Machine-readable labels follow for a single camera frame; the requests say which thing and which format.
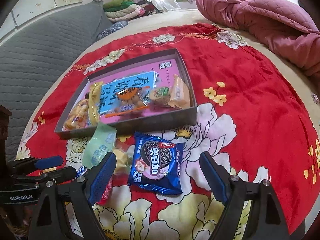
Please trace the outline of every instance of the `stack of folded blankets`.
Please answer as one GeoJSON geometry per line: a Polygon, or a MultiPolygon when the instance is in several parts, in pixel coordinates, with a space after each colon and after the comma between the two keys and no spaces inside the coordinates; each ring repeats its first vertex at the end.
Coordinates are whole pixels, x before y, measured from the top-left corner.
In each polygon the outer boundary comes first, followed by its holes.
{"type": "Polygon", "coordinates": [[[130,21],[158,12],[153,4],[146,0],[112,0],[105,3],[103,9],[113,23],[130,21]]]}

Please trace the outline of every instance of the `blue gripper pad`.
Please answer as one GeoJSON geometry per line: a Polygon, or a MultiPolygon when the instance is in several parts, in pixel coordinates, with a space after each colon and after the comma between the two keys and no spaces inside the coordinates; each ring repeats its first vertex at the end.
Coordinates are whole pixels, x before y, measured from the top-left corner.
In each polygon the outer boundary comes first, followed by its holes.
{"type": "Polygon", "coordinates": [[[226,205],[231,193],[231,187],[228,181],[229,173],[223,166],[217,165],[208,152],[201,153],[199,163],[216,200],[226,205]]]}
{"type": "Polygon", "coordinates": [[[92,167],[88,172],[85,194],[91,206],[100,201],[115,168],[116,156],[109,152],[98,166],[92,167]]]}
{"type": "Polygon", "coordinates": [[[49,158],[39,159],[35,163],[35,167],[39,170],[46,170],[53,167],[58,167],[63,164],[63,158],[61,156],[53,156],[49,158]]]}

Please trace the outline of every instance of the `green snack wrapper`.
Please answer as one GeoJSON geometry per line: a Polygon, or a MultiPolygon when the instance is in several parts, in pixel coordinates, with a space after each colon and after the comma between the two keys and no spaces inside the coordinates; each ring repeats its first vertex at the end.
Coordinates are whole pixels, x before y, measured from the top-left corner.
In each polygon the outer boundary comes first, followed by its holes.
{"type": "Polygon", "coordinates": [[[84,150],[82,165],[91,169],[102,161],[107,152],[112,152],[116,133],[116,128],[99,122],[94,135],[84,150]]]}

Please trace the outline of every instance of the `oreo package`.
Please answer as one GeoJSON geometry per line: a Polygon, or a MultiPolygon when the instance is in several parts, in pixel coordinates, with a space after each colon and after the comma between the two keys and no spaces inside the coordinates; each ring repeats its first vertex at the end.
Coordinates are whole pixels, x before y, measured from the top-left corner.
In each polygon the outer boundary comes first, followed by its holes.
{"type": "Polygon", "coordinates": [[[136,132],[129,185],[162,195],[180,195],[180,164],[185,143],[136,132]]]}

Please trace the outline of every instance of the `beige bedsheet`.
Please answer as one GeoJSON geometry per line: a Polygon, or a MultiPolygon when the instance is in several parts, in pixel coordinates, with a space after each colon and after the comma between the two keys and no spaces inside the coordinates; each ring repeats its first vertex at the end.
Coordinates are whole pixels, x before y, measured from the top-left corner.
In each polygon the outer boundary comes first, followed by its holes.
{"type": "MultiPolygon", "coordinates": [[[[88,52],[94,51],[101,46],[108,44],[111,41],[117,40],[119,38],[125,37],[127,35],[137,34],[141,32],[148,32],[159,29],[161,27],[166,26],[181,26],[185,24],[196,24],[196,23],[212,23],[211,21],[204,18],[197,9],[179,9],[175,11],[169,11],[166,13],[151,15],[139,19],[135,19],[129,22],[129,25],[124,27],[123,29],[112,33],[111,35],[103,38],[100,41],[97,41],[88,49],[86,49],[79,57],[76,59],[77,62],[83,55],[88,52]]],[[[251,36],[246,31],[234,31],[244,37],[244,39],[248,42],[250,46],[259,50],[266,57],[268,57],[273,64],[278,68],[278,70],[282,73],[282,75],[290,82],[292,87],[296,90],[297,94],[302,99],[305,104],[310,118],[316,128],[318,135],[319,133],[319,121],[320,121],[320,106],[313,102],[311,98],[311,93],[315,92],[315,87],[311,84],[311,82],[304,76],[297,67],[288,61],[282,59],[280,56],[275,55],[271,52],[265,45],[259,43],[253,36],[251,36]]],[[[45,100],[51,95],[54,89],[58,86],[64,75],[68,72],[69,69],[65,71],[65,73],[54,83],[54,85],[49,89],[46,93],[42,101],[40,102],[38,108],[34,111],[26,129],[29,131],[32,126],[32,121],[35,118],[36,113],[39,111],[42,104],[45,100]]]]}

